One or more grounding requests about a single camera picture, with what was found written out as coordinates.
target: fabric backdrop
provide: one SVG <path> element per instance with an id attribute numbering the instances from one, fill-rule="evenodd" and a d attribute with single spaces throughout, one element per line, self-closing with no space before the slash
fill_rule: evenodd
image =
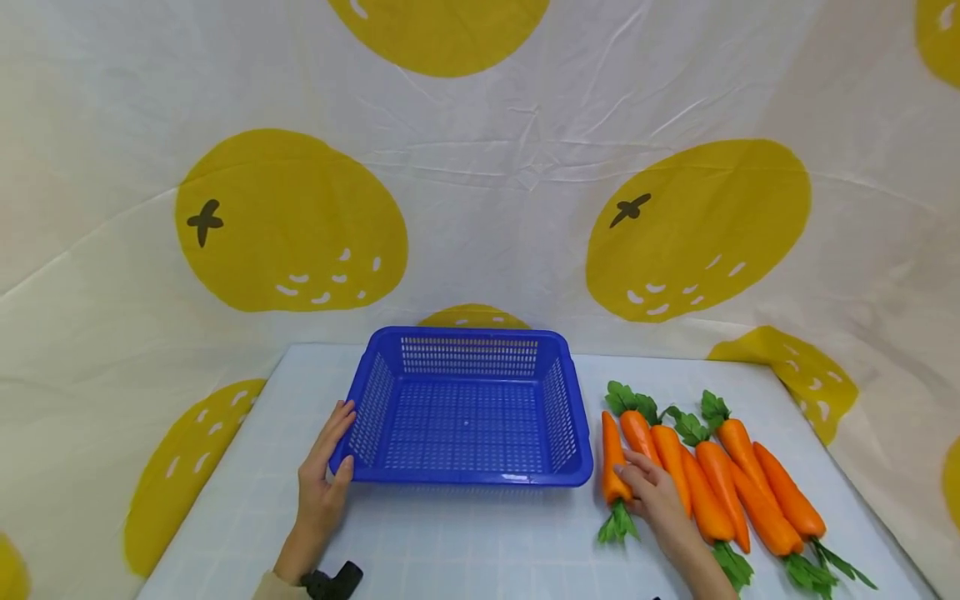
<path id="1" fill-rule="evenodd" d="M 0 596 L 135 594 L 287 345 L 767 363 L 960 588 L 953 0 L 0 0 Z"/>

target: black stem mark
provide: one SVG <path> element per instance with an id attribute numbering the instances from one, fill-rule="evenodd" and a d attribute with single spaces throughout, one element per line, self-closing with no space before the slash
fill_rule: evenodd
<path id="1" fill-rule="evenodd" d="M 206 201 L 204 207 L 200 209 L 199 215 L 194 215 L 186 220 L 189 227 L 197 228 L 197 242 L 200 247 L 206 245 L 206 233 L 211 229 L 219 229 L 224 226 L 224 220 L 214 217 L 213 213 L 220 207 L 220 203 L 212 198 Z"/>
<path id="2" fill-rule="evenodd" d="M 623 221 L 627 217 L 630 217 L 631 219 L 639 218 L 640 205 L 644 204 L 648 200 L 650 200 L 650 194 L 644 194 L 630 202 L 616 203 L 616 207 L 620 209 L 620 212 L 613 217 L 613 222 L 610 223 L 610 228 L 613 229 L 613 226 Z"/>

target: black object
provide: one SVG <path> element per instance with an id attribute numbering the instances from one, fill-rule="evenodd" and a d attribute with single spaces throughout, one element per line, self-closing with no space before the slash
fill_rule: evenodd
<path id="1" fill-rule="evenodd" d="M 333 579 L 322 571 L 314 571 L 301 577 L 300 585 L 313 600 L 349 600 L 361 579 L 360 567 L 347 561 Z"/>

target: right hand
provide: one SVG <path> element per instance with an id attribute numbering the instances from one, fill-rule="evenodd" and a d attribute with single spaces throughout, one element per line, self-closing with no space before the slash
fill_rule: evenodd
<path id="1" fill-rule="evenodd" d="M 667 558 L 678 558 L 690 544 L 702 545 L 670 473 L 638 452 L 624 448 L 623 453 L 629 465 L 616 474 L 634 493 L 634 499 L 626 503 L 627 510 L 647 521 Z"/>

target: orange carrot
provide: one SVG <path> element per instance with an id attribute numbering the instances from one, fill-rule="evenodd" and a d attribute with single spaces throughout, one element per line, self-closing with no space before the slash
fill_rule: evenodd
<path id="1" fill-rule="evenodd" d="M 797 530 L 777 512 L 743 469 L 733 465 L 731 475 L 736 492 L 743 501 L 743 506 L 746 507 L 750 521 L 754 524 L 756 534 L 760 536 L 763 545 L 774 556 L 781 558 L 803 552 L 804 542 L 800 539 Z"/>
<path id="2" fill-rule="evenodd" d="M 827 534 L 827 525 L 810 501 L 806 499 L 793 478 L 790 477 L 780 461 L 759 442 L 754 442 L 754 453 L 759 466 L 763 469 L 774 497 L 783 510 L 783 516 L 790 521 L 794 529 L 804 540 L 822 538 Z"/>
<path id="3" fill-rule="evenodd" d="M 620 415 L 620 429 L 623 430 L 623 437 L 627 439 L 631 450 L 646 456 L 654 465 L 663 467 L 657 447 L 654 446 L 654 439 L 650 435 L 650 425 L 643 415 L 637 411 L 625 411 Z"/>
<path id="4" fill-rule="evenodd" d="M 651 397 L 644 394 L 635 394 L 629 385 L 622 385 L 617 381 L 608 383 L 607 391 L 607 404 L 613 413 L 620 417 L 620 424 L 624 426 L 624 435 L 627 437 L 627 442 L 630 441 L 630 434 L 627 433 L 628 427 L 624 425 L 622 415 L 626 415 L 629 411 L 637 411 L 643 416 L 647 424 L 651 425 L 650 434 L 654 441 L 652 450 L 656 452 L 659 459 L 655 459 L 649 454 L 647 456 L 670 473 L 674 486 L 677 488 L 677 493 L 680 495 L 680 501 L 684 504 L 687 517 L 692 516 L 690 487 L 686 484 L 686 474 L 680 460 L 680 440 L 677 438 L 677 432 L 661 425 L 662 419 L 657 414 L 657 403 Z M 642 450 L 635 447 L 634 451 L 643 453 Z"/>
<path id="5" fill-rule="evenodd" d="M 877 589 L 876 584 L 870 581 L 862 571 L 844 561 L 820 541 L 820 538 L 827 533 L 827 525 L 777 457 L 759 442 L 754 442 L 754 454 L 767 481 L 770 482 L 783 516 L 797 530 L 800 537 L 813 546 L 820 567 L 827 568 L 830 564 L 850 579 L 859 579 L 868 588 Z"/>
<path id="6" fill-rule="evenodd" d="M 676 406 L 671 406 L 666 412 L 676 420 L 677 432 L 684 438 L 684 443 L 696 448 L 697 462 L 704 469 L 713 492 L 733 523 L 736 545 L 750 554 L 750 530 L 747 529 L 747 518 L 743 515 L 743 506 L 737 499 L 730 473 L 733 462 L 723 448 L 709 440 L 709 430 L 700 424 L 696 416 L 685 413 Z"/>
<path id="7" fill-rule="evenodd" d="M 800 534 L 786 517 L 774 508 L 743 469 L 732 465 L 731 473 L 736 492 L 747 508 L 756 534 L 774 556 L 783 559 L 790 583 L 829 600 L 839 580 L 822 564 L 817 566 L 801 554 L 804 551 L 804 541 L 800 539 Z"/>
<path id="8" fill-rule="evenodd" d="M 601 542 L 617 540 L 622 542 L 627 534 L 640 539 L 634 520 L 627 513 L 624 502 L 634 498 L 630 487 L 620 479 L 613 470 L 620 465 L 627 466 L 627 459 L 623 455 L 623 445 L 620 443 L 620 431 L 616 428 L 616 421 L 607 411 L 603 412 L 603 466 L 600 474 L 600 491 L 607 506 L 611 509 L 610 517 L 600 527 L 597 539 Z"/>
<path id="9" fill-rule="evenodd" d="M 680 457 L 686 472 L 686 481 L 690 484 L 693 498 L 693 515 L 700 535 L 713 546 L 713 557 L 720 564 L 733 588 L 739 592 L 750 584 L 754 569 L 747 560 L 733 551 L 730 540 L 735 531 L 730 517 L 707 481 L 704 470 L 697 459 L 693 458 L 685 447 L 678 446 Z"/>
<path id="10" fill-rule="evenodd" d="M 730 454 L 736 465 L 743 469 L 763 495 L 767 496 L 774 510 L 778 511 L 780 506 L 777 503 L 777 497 L 770 489 L 760 463 L 756 461 L 754 447 L 750 443 L 750 435 L 743 421 L 732 419 L 730 409 L 727 408 L 723 398 L 715 396 L 709 390 L 704 390 L 700 400 L 700 413 L 707 422 L 707 427 L 716 433 L 727 454 Z"/>
<path id="11" fill-rule="evenodd" d="M 693 516 L 697 521 L 697 529 L 707 543 L 715 541 L 731 541 L 735 532 L 733 521 L 727 515 L 726 509 L 720 504 L 713 489 L 707 482 L 703 468 L 693 458 L 693 454 L 686 448 L 681 448 L 680 457 L 683 461 L 686 481 L 690 484 L 690 495 L 693 498 Z"/>
<path id="12" fill-rule="evenodd" d="M 690 517 L 693 515 L 693 494 L 687 481 L 689 478 L 686 475 L 681 454 L 686 448 L 680 445 L 677 432 L 666 425 L 654 425 L 651 427 L 650 433 L 653 435 L 654 445 L 663 461 L 663 468 L 673 478 L 673 485 L 677 488 L 680 502 L 684 505 L 686 515 Z"/>

